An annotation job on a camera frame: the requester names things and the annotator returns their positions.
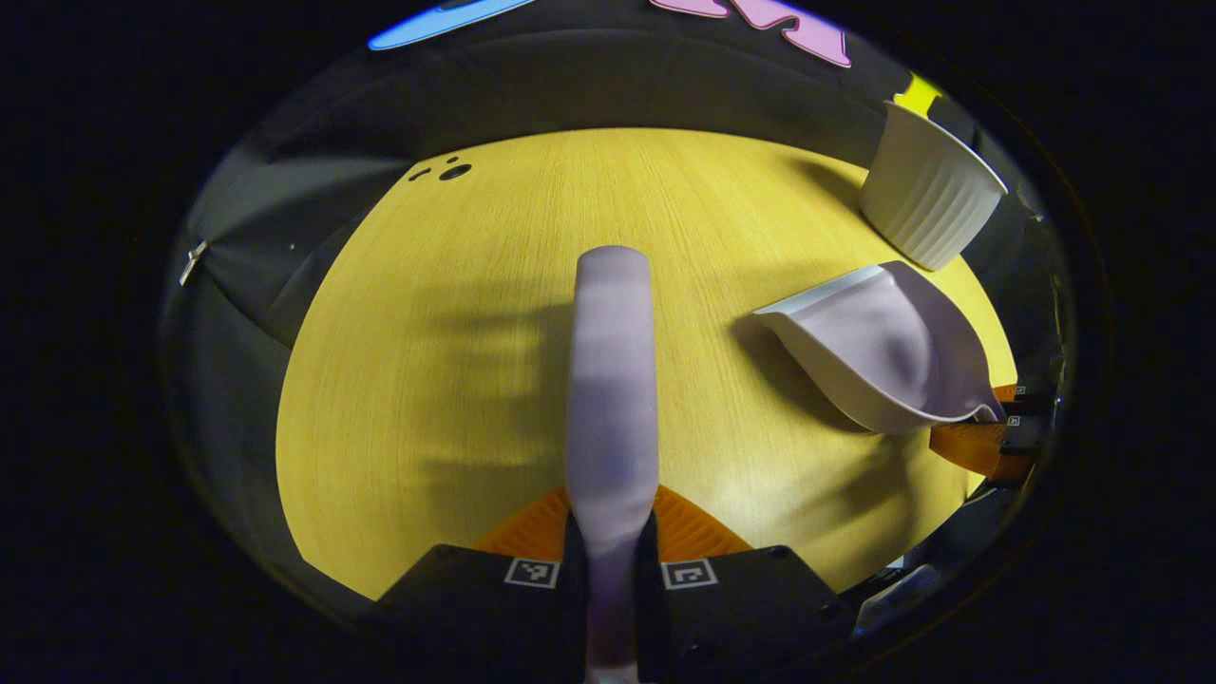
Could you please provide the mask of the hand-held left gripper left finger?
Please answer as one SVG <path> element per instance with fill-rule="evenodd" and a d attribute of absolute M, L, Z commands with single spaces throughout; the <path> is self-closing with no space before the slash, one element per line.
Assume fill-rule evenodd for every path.
<path fill-rule="evenodd" d="M 376 606 L 413 680 L 581 680 L 589 600 L 563 488 L 469 548 L 430 548 Z"/>

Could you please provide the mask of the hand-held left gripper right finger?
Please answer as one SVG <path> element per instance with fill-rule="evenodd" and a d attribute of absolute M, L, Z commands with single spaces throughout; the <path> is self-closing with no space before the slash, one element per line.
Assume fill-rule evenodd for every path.
<path fill-rule="evenodd" d="M 662 486 L 636 560 L 643 680 L 759 680 L 829 654 L 856 611 L 786 545 L 756 548 Z"/>

